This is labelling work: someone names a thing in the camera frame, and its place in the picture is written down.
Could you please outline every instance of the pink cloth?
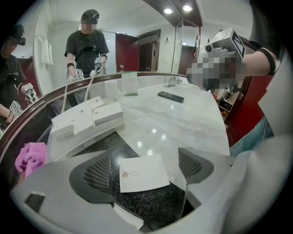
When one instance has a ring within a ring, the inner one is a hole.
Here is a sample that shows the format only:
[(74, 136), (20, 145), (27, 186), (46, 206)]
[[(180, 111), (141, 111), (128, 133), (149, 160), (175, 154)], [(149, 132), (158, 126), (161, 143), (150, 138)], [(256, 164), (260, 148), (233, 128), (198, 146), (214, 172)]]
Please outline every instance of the pink cloth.
[(25, 171), (25, 178), (38, 168), (45, 165), (47, 146), (45, 143), (28, 143), (20, 150), (15, 160), (15, 167), (19, 173)]

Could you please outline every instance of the jeans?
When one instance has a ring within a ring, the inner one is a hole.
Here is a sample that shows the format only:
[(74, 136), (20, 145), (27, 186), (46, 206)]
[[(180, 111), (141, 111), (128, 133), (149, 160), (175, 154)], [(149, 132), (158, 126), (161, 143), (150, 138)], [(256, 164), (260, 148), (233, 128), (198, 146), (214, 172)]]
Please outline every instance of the jeans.
[(238, 154), (253, 150), (260, 142), (273, 137), (273, 131), (266, 117), (263, 117), (258, 124), (245, 136), (243, 136), (235, 145), (230, 147), (230, 155), (237, 156)]

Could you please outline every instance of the black phone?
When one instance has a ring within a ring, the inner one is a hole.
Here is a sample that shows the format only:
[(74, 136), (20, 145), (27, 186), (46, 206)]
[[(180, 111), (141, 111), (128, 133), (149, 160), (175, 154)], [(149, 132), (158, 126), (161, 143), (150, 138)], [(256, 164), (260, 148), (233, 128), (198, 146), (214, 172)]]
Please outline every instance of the black phone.
[(183, 97), (180, 97), (180, 96), (177, 96), (177, 95), (174, 95), (171, 93), (167, 93), (167, 92), (159, 92), (157, 95), (160, 97), (164, 97), (164, 98), (173, 100), (173, 101), (180, 102), (180, 103), (183, 103), (183, 101), (184, 101)]

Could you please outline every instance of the recessed light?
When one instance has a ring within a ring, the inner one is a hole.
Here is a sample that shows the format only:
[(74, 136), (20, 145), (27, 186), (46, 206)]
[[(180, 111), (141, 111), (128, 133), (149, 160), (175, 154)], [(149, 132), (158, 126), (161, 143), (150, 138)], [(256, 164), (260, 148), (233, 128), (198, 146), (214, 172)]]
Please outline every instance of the recessed light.
[(165, 12), (166, 14), (171, 14), (173, 11), (172, 11), (171, 9), (169, 9), (169, 8), (166, 8), (166, 9), (164, 10), (164, 12)]
[(182, 9), (184, 11), (192, 11), (192, 7), (190, 5), (185, 5)]

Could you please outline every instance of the faucet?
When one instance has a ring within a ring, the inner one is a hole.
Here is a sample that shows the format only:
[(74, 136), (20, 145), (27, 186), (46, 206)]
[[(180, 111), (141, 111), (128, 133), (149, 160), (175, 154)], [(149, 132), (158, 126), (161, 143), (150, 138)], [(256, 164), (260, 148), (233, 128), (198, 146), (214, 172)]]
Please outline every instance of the faucet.
[(176, 83), (179, 84), (181, 82), (183, 82), (182, 79), (177, 78), (176, 76), (171, 76), (168, 85), (166, 85), (165, 87), (174, 87), (176, 86)]

